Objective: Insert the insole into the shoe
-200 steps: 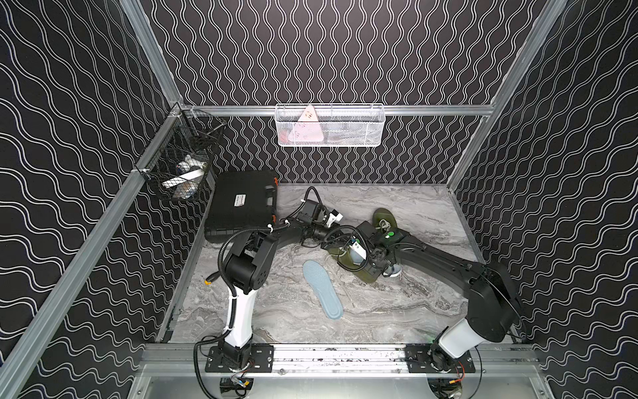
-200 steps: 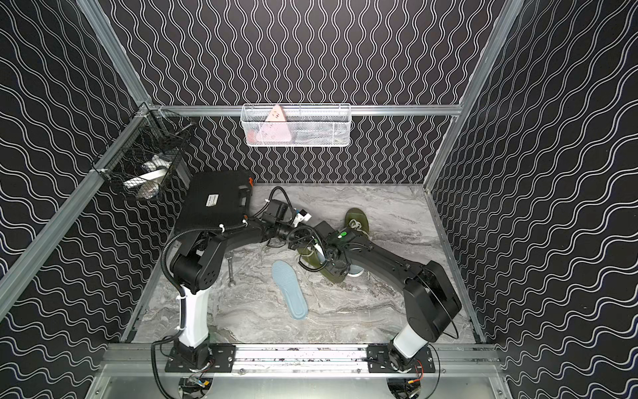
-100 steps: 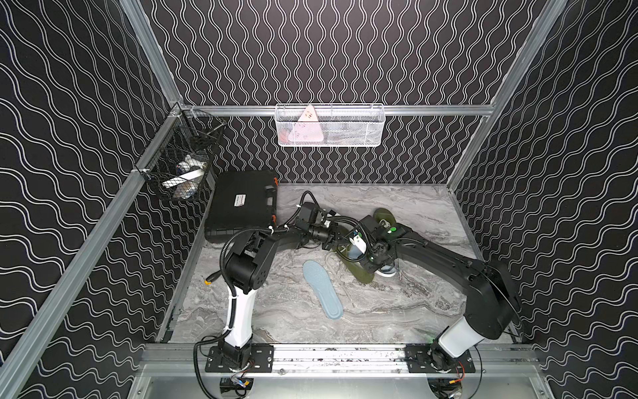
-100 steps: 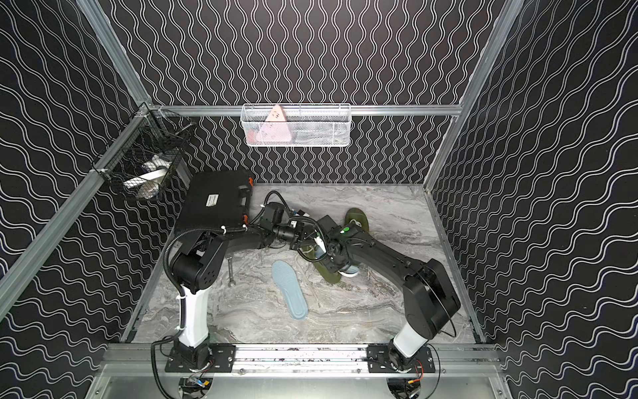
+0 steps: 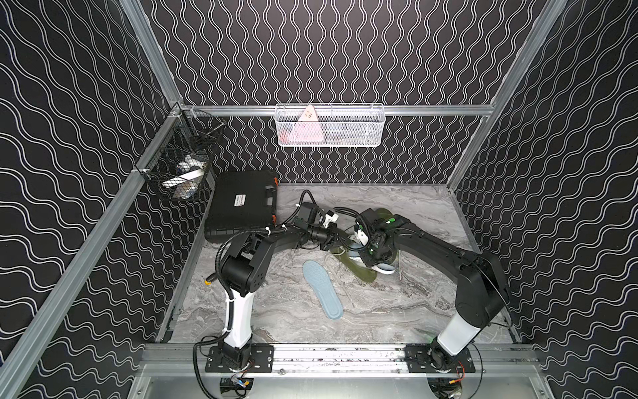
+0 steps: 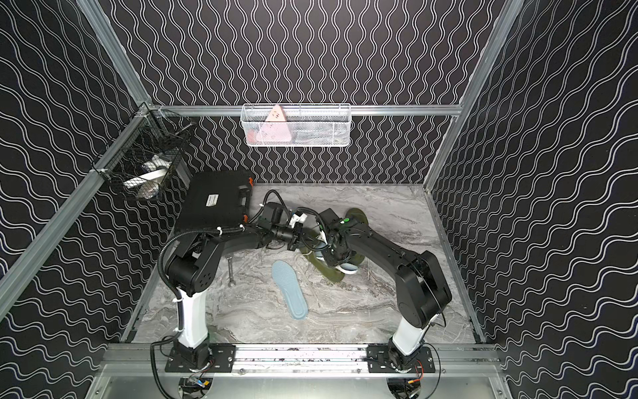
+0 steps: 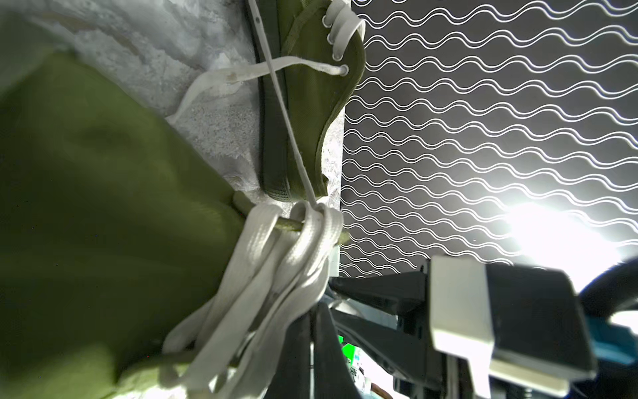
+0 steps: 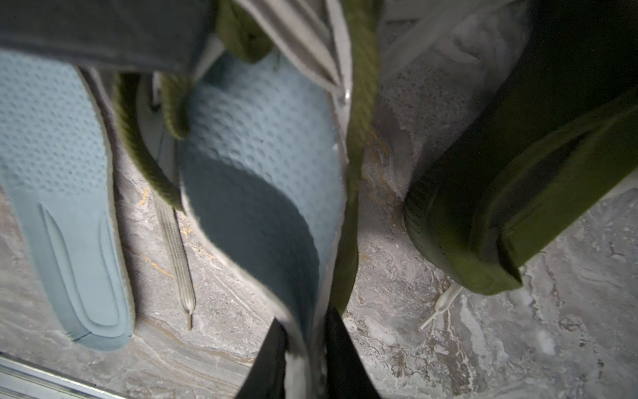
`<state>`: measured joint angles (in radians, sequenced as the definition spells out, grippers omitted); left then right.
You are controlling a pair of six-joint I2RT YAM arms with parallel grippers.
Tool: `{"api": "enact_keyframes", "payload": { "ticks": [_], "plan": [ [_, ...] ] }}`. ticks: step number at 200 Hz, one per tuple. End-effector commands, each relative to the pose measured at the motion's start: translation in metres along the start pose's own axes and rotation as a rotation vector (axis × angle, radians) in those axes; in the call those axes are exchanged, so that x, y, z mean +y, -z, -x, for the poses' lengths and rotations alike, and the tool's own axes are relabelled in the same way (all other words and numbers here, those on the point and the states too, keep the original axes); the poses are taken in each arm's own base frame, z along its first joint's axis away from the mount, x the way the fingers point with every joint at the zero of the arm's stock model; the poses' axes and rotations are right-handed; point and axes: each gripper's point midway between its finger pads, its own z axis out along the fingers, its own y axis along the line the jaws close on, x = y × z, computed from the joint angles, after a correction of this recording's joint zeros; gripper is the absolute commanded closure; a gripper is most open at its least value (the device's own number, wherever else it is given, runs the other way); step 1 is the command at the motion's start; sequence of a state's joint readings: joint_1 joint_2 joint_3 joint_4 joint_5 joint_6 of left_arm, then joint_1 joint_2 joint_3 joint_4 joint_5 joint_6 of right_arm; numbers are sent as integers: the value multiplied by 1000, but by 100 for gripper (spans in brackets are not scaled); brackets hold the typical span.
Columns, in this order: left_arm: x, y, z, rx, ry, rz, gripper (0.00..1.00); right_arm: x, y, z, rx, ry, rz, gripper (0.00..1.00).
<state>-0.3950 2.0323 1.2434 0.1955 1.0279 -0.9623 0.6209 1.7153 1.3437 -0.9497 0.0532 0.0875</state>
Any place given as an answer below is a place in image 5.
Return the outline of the light blue insole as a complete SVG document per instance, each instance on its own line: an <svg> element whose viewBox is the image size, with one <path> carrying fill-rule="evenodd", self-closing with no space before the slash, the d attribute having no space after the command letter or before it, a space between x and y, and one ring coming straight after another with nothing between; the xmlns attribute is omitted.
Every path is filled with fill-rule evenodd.
<svg viewBox="0 0 638 399"><path fill-rule="evenodd" d="M340 319L344 314L342 302L324 267L314 260L309 260L303 264L302 272L304 279L316 294L324 314L332 320Z"/></svg>
<svg viewBox="0 0 638 399"><path fill-rule="evenodd" d="M372 270L379 274L392 275L396 271L396 267L388 262L382 262L375 257L375 249L368 247L362 249L362 246L356 246L354 250L347 251L348 258L352 260L355 266Z"/></svg>

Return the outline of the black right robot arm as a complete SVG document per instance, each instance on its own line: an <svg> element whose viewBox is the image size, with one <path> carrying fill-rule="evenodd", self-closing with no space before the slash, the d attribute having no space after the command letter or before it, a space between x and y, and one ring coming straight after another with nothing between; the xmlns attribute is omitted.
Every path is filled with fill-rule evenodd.
<svg viewBox="0 0 638 399"><path fill-rule="evenodd" d="M433 339L428 359L443 372L457 364L468 345L506 307L510 290L498 256L461 249L426 232L399 214L387 218L373 209L357 216L357 232L367 237L358 251L368 268L387 264L397 252L417 257L455 284L455 314Z"/></svg>

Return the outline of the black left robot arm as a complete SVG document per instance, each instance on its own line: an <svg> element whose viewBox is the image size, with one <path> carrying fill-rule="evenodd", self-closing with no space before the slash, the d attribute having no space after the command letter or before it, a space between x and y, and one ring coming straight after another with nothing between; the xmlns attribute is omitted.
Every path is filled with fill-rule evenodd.
<svg viewBox="0 0 638 399"><path fill-rule="evenodd" d="M304 202L284 222L237 232L222 244L215 258L215 277L226 293L226 316L216 350L229 368L244 369L249 363L254 294L263 285L274 254L307 243L322 251L349 244L349 234L337 226L336 217Z"/></svg>

